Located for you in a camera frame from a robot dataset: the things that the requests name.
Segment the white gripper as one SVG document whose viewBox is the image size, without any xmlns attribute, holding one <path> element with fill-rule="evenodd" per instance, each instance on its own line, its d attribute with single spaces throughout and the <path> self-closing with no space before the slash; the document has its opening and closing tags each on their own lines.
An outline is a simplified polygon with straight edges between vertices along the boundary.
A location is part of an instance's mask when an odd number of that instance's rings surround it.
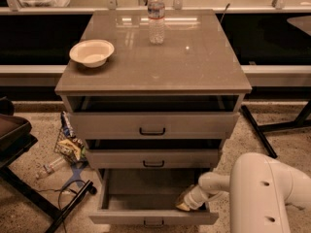
<svg viewBox="0 0 311 233">
<path fill-rule="evenodd" d="M 183 191 L 177 198 L 176 208 L 189 212 L 197 210 L 209 199 L 209 194 L 205 192 L 198 184 L 191 185 L 188 190 Z"/>
</svg>

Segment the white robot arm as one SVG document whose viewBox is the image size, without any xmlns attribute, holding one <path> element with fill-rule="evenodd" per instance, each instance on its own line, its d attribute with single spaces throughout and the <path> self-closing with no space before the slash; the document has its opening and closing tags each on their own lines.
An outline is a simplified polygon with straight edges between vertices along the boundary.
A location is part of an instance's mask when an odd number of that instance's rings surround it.
<svg viewBox="0 0 311 233">
<path fill-rule="evenodd" d="M 311 205 L 311 178 L 267 155 L 241 155 L 228 176 L 206 172 L 181 193 L 176 207 L 194 211 L 229 194 L 230 233 L 291 233 L 288 204 Z"/>
</svg>

